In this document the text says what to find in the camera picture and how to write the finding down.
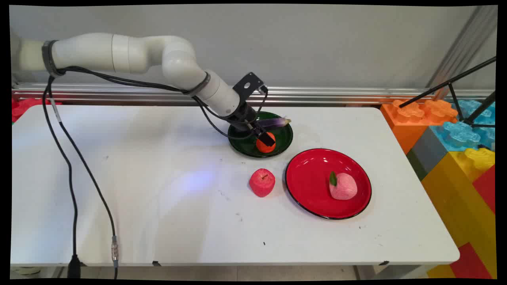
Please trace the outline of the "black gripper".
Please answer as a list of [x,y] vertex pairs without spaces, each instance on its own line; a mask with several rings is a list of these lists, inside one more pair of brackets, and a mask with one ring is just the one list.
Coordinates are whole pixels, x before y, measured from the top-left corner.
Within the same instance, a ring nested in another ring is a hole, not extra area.
[[270,135],[270,132],[256,122],[257,111],[252,108],[248,103],[244,102],[235,112],[228,117],[228,122],[235,132],[251,132],[252,135],[257,137],[265,146],[272,147],[276,141]]

